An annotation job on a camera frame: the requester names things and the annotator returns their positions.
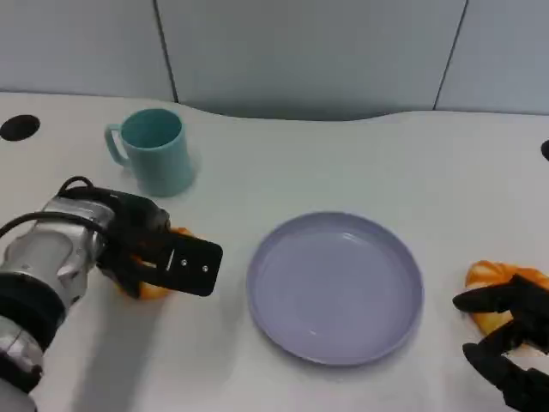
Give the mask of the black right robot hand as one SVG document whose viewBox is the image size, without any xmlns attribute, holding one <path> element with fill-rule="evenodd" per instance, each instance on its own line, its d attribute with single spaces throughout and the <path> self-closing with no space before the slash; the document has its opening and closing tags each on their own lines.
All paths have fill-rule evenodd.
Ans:
<svg viewBox="0 0 549 412">
<path fill-rule="evenodd" d="M 503 313 L 512 319 L 480 342 L 462 345 L 469 364 L 501 391 L 507 406 L 516 411 L 548 410 L 548 375 L 523 369 L 506 355 L 526 343 L 548 353 L 548 290 L 522 276 L 506 283 L 476 288 L 453 298 L 454 306 L 468 313 Z"/>
</svg>

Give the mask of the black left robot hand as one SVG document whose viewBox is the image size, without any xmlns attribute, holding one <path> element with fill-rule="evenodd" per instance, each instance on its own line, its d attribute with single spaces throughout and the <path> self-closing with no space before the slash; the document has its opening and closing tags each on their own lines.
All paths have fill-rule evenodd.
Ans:
<svg viewBox="0 0 549 412">
<path fill-rule="evenodd" d="M 99 188 L 97 196 L 114 212 L 114 227 L 134 245 L 143 246 L 149 233 L 162 233 L 170 227 L 168 213 L 146 197 L 106 188 Z M 143 281 L 142 275 L 155 264 L 135 251 L 128 253 L 107 245 L 97 268 L 121 293 L 136 300 L 159 300 L 169 294 L 168 289 Z"/>
</svg>

